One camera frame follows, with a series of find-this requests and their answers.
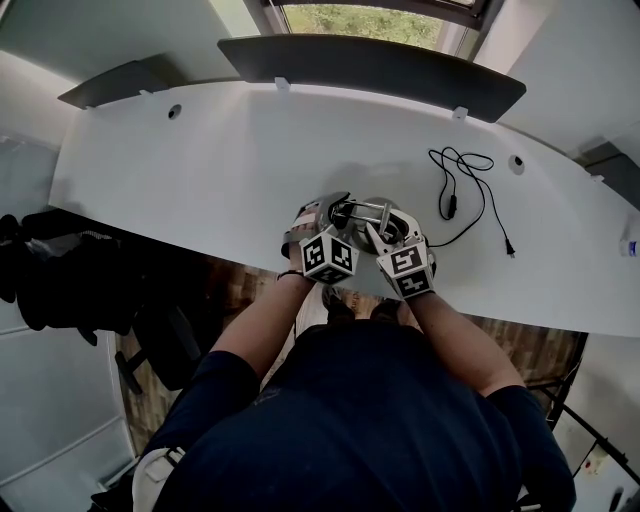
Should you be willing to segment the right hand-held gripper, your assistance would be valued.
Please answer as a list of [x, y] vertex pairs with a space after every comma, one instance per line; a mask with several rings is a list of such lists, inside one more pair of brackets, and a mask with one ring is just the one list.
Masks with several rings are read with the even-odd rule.
[[418, 221], [403, 211], [391, 211], [389, 220], [382, 234], [378, 225], [365, 224], [380, 271], [401, 299], [434, 293], [435, 259]]

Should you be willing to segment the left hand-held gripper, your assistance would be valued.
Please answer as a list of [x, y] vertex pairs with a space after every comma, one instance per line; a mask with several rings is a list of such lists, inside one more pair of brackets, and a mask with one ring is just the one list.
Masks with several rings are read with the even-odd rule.
[[318, 234], [299, 243], [306, 278], [334, 285], [355, 275], [359, 250], [352, 245], [356, 226], [347, 224], [353, 211], [349, 196], [341, 191], [318, 199]]

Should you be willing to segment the silver desk lamp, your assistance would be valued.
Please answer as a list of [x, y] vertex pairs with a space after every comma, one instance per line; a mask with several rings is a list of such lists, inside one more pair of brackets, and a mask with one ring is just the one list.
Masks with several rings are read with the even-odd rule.
[[366, 225], [371, 224], [378, 231], [384, 211], [397, 207], [395, 202], [383, 197], [372, 197], [364, 201], [346, 198], [330, 208], [329, 219], [340, 233], [349, 234], [350, 242], [358, 249], [375, 254], [376, 249], [367, 235]]

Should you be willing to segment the person's left forearm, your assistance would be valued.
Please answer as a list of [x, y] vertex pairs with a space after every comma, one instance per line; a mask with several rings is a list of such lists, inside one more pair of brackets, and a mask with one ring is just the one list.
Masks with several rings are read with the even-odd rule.
[[271, 283], [227, 326], [211, 351], [238, 356], [262, 380], [276, 362], [313, 287], [311, 280], [293, 275]]

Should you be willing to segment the person's right forearm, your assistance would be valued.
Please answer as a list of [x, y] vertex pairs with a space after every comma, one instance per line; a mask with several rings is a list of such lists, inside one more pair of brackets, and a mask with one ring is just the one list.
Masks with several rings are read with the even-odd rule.
[[435, 293], [407, 300], [447, 370], [482, 396], [524, 381], [502, 348]]

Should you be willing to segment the long dark grey desk divider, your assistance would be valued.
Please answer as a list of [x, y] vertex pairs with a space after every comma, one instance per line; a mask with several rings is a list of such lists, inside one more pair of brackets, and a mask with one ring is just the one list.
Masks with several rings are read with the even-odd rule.
[[527, 92], [525, 84], [451, 55], [400, 43], [326, 34], [228, 38], [217, 46], [248, 83], [278, 78], [383, 94], [494, 123]]

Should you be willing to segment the person's left hand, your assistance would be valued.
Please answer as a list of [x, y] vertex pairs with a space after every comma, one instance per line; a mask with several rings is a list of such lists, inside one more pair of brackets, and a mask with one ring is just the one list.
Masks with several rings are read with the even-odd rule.
[[297, 213], [291, 227], [284, 233], [281, 255], [290, 259], [290, 248], [304, 239], [311, 239], [318, 234], [317, 216], [319, 204], [309, 203]]

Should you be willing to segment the person's right shoe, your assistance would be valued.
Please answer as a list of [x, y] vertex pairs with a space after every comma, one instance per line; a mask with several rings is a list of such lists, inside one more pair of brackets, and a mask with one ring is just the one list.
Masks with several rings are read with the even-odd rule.
[[393, 299], [384, 299], [372, 310], [369, 319], [398, 324], [398, 313], [402, 303]]

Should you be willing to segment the person's shoe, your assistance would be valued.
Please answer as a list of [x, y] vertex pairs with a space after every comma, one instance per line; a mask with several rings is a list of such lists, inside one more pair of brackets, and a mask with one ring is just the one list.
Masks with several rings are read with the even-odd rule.
[[398, 324], [398, 313], [402, 303], [393, 299], [384, 299], [372, 310], [369, 319]]
[[329, 285], [322, 289], [322, 304], [327, 311], [327, 323], [343, 323], [355, 320], [354, 311], [343, 300], [341, 291]]

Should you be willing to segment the person's left shoe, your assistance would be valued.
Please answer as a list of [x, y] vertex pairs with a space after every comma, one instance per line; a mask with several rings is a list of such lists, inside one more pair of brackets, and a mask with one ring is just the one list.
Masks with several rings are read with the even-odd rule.
[[322, 304], [327, 311], [327, 323], [343, 323], [355, 320], [354, 311], [343, 300], [341, 291], [329, 285], [322, 289]]

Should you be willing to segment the person in dark blue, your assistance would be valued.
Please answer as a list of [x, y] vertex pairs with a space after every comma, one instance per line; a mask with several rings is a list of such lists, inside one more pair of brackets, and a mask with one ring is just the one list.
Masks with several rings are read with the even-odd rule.
[[181, 448], [154, 512], [572, 512], [536, 398], [482, 396], [418, 330], [359, 320], [301, 335], [266, 385], [209, 353], [150, 449]]

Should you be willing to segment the dark framed window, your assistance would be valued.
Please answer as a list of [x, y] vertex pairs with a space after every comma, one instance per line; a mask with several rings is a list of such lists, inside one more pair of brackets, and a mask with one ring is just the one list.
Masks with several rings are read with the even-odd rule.
[[479, 33], [499, 0], [256, 0], [278, 32], [353, 36], [441, 51], [448, 29]]

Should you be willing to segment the black office chair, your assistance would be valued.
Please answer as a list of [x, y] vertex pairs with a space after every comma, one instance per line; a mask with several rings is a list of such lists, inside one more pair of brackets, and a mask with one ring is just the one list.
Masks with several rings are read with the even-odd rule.
[[183, 250], [119, 231], [101, 233], [62, 210], [0, 217], [0, 300], [27, 326], [72, 328], [90, 345], [100, 330], [133, 334], [139, 351], [115, 355], [120, 376], [140, 394], [136, 369], [148, 362], [169, 390], [184, 387], [203, 355], [183, 308]]

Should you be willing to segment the white power strip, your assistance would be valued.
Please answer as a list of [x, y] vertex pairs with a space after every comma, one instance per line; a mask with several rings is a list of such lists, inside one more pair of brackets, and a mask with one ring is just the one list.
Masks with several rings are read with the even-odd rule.
[[599, 475], [608, 460], [608, 452], [599, 444], [596, 444], [585, 457], [580, 470], [586, 475]]

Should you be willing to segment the white pouch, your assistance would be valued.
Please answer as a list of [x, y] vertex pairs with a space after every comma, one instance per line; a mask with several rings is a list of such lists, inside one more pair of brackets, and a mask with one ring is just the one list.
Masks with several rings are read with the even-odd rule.
[[137, 463], [132, 480], [133, 512], [152, 512], [162, 488], [185, 455], [178, 448], [155, 449]]

